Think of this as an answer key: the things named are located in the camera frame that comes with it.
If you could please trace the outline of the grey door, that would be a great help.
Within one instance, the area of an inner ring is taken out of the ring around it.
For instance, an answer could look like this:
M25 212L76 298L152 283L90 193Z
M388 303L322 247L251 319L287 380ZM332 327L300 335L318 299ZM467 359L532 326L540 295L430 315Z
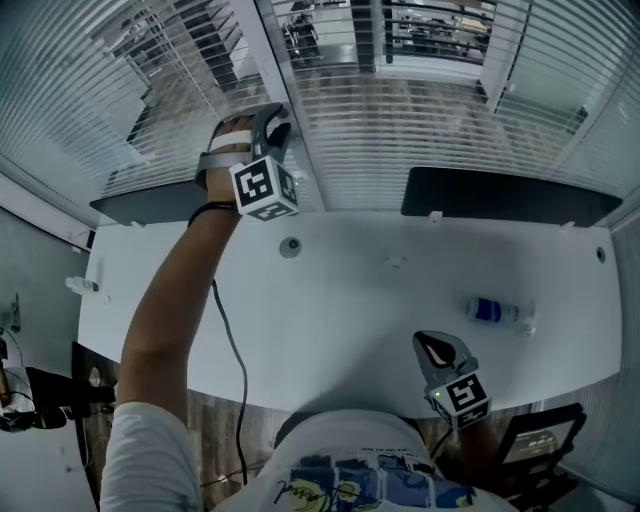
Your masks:
M88 254L0 207L0 339L12 366L71 373L81 297L65 286Z

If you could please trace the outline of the black tablet screen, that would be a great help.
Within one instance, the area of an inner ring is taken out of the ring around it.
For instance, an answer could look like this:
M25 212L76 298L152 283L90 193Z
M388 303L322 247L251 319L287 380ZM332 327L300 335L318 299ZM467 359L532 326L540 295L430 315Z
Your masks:
M573 421L568 421L518 433L503 463L511 464L554 454L564 445L573 425Z

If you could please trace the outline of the black wristband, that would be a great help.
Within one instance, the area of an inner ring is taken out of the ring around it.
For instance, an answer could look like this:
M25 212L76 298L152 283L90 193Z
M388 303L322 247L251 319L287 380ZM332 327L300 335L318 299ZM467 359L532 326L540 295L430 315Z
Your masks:
M200 215L208 211L222 211L236 216L239 215L237 205L234 202L209 202L194 211L188 220L187 226L190 227Z

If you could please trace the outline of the white window frame post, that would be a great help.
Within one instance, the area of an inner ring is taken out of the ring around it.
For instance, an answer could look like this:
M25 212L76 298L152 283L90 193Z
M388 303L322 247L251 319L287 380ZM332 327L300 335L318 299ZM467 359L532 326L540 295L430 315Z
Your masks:
M230 4L269 99L283 104L289 113L289 150L298 180L306 189L313 210L324 213L327 202L320 157L273 4L271 0L230 0Z

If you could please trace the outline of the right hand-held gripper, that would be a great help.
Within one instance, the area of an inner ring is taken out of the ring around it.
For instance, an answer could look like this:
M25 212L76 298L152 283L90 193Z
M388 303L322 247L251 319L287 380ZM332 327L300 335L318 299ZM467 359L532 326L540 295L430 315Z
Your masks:
M425 333L418 334L425 352L421 366L426 381L425 398L453 430L464 429L491 411L491 398L485 391L477 359L467 349Z

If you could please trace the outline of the person's left forearm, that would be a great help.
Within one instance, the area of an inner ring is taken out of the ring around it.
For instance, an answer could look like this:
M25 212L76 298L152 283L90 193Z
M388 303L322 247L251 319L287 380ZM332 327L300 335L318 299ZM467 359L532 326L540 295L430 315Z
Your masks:
M200 213L171 249L143 295L121 356L118 402L158 406L186 420L189 354L221 256L239 215Z

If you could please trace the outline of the black desk divider panel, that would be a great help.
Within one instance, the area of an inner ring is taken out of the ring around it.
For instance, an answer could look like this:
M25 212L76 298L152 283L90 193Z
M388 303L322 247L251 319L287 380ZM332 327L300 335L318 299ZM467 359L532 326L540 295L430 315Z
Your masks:
M187 221L206 199L203 188L183 181L104 197L89 205L120 225L151 225Z
M509 174L436 167L409 171L401 214L590 228L620 207L613 195Z

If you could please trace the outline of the person's right forearm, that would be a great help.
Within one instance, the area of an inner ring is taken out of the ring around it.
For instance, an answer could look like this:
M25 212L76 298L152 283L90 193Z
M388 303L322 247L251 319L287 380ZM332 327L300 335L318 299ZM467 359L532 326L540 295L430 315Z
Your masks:
M504 494L503 482L492 472L492 464L500 445L492 425L478 421L457 431L463 482L499 496Z

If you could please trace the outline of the blue label pump bottle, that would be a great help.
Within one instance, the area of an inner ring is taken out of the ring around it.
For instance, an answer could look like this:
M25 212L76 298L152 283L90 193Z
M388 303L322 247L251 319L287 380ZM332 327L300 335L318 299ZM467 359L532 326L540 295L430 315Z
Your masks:
M471 297L466 303L469 319L503 326L532 336L537 329L537 311L533 301L528 306L516 305L484 297Z

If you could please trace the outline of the person's left hand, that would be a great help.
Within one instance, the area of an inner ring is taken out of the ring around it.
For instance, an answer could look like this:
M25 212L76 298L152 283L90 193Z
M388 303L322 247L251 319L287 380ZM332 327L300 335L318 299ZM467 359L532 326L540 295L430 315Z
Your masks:
M219 142L219 139L224 138L229 133L251 133L252 125L252 116L235 117L225 122L216 130L216 134L209 151L213 154L251 153L251 144L244 143L244 139L240 140L238 137L227 137L226 145L222 145L222 143ZM231 175L227 167L207 170L205 174L205 184L209 202L235 201L235 192L231 181Z

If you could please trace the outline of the black plastic-wrapped office chair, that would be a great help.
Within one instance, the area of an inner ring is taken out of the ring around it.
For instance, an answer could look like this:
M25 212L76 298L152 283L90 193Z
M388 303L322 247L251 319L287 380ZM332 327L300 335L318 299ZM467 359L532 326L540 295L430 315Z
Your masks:
M493 460L492 472L503 482L506 499L520 512L548 512L552 504L578 487L578 480L559 470L558 464L573 450L574 440L586 419L579 403L511 419ZM573 421L574 425L559 451L516 463L503 463L518 433L568 421Z

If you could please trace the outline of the small clear bottle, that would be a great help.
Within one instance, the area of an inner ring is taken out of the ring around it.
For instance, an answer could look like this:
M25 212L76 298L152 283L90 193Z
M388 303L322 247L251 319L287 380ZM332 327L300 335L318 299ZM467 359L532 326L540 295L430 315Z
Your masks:
M66 277L65 286L78 295L96 295L100 292L98 283L80 276Z

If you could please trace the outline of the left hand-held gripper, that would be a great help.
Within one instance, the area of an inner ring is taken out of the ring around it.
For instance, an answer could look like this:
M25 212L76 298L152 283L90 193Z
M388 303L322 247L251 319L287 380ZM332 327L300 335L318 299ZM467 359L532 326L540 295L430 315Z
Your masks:
M251 133L229 133L219 142L226 145L226 138L238 137L251 144L251 153L213 154L212 146L218 125L200 154L195 182L206 192L205 174L212 168L227 167L235 192L235 201L240 215L249 215L258 220L273 220L299 212L297 182L285 170L283 160L290 138L291 124L279 124L270 135L269 123L283 113L282 103L261 106L254 115Z

